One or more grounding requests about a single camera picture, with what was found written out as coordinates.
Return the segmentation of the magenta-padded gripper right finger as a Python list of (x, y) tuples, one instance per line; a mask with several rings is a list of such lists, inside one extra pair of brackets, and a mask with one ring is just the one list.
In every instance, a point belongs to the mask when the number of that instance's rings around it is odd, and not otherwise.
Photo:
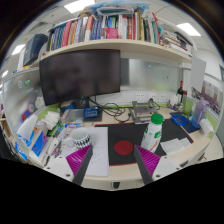
[(145, 185), (181, 170), (168, 156), (160, 157), (138, 145), (134, 146), (134, 157)]

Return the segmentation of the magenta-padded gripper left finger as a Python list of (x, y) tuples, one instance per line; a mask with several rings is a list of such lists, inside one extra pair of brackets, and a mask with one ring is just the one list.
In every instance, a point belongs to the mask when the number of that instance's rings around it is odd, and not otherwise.
[(67, 157), (58, 156), (50, 161), (44, 170), (80, 186), (92, 155), (93, 147), (88, 145)]

